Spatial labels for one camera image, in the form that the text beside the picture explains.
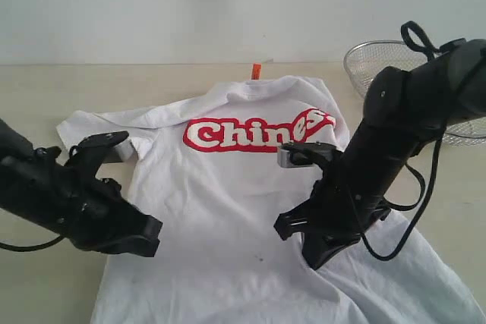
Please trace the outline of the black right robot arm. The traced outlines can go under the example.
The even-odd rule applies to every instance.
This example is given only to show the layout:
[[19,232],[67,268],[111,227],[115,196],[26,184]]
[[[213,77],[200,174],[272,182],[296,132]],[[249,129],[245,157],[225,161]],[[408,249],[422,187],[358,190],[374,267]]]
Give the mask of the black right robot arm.
[[318,269],[390,213],[385,193],[409,158],[440,144],[448,126],[485,115],[485,42],[458,39],[439,57],[411,70],[384,68],[372,81],[363,118],[348,146],[290,142],[278,149],[284,168],[323,172],[309,198],[281,213],[275,229],[303,236],[305,262]]

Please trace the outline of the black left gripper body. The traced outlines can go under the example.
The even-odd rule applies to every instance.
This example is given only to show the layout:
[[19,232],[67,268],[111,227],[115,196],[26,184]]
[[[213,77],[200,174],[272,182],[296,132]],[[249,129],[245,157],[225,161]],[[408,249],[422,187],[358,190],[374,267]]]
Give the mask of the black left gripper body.
[[57,147],[3,156],[1,208],[79,250],[155,256],[162,222],[125,200],[115,180],[96,178],[110,150],[79,147],[64,165],[56,161]]

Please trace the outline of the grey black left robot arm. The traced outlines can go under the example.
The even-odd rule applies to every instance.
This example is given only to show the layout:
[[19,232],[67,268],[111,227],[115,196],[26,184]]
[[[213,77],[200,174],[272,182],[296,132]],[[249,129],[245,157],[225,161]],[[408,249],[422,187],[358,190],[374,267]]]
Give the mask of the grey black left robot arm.
[[85,137],[61,165],[59,147],[35,148],[2,122],[1,208],[58,236],[43,244],[1,248],[26,253],[67,239],[83,251],[155,256],[162,222],[125,200],[116,180],[96,177],[102,164],[130,156],[128,137],[127,131]]

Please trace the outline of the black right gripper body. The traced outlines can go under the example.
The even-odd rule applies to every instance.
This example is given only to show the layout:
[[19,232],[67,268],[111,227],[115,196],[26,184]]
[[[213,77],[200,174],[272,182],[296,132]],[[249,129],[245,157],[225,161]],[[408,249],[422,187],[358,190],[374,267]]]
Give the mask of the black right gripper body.
[[406,163],[404,149],[346,149],[318,179],[309,198],[278,215],[286,240],[307,230],[365,232],[389,211],[383,196]]

